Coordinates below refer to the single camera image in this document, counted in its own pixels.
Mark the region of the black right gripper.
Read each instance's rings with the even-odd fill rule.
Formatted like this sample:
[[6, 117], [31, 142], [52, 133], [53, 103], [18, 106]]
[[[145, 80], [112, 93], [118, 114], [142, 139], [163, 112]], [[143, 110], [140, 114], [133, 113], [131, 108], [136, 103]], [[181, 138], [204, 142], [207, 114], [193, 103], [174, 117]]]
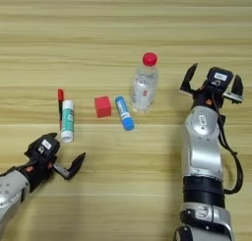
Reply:
[[181, 91], [193, 97], [192, 107], [206, 106], [214, 111], [219, 111], [225, 99], [231, 100], [233, 103], [243, 102], [243, 84], [241, 77], [238, 75], [235, 76], [231, 91], [219, 92], [216, 88], [207, 88], [205, 86], [201, 86], [197, 90], [192, 90], [190, 82], [197, 67], [198, 64], [195, 63], [187, 70], [180, 87]]

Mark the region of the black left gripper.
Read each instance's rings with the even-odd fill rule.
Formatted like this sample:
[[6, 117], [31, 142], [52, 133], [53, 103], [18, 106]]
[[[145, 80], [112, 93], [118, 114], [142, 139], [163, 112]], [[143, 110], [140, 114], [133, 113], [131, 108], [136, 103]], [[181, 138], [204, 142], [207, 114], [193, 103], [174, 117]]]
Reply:
[[[48, 133], [47, 136], [56, 139], [57, 133]], [[48, 180], [54, 171], [65, 180], [71, 180], [81, 169], [86, 154], [83, 152], [78, 155], [68, 169], [57, 162], [57, 156], [54, 153], [38, 154], [26, 151], [25, 156], [29, 161], [19, 166], [17, 170], [28, 179], [32, 193], [42, 182]]]

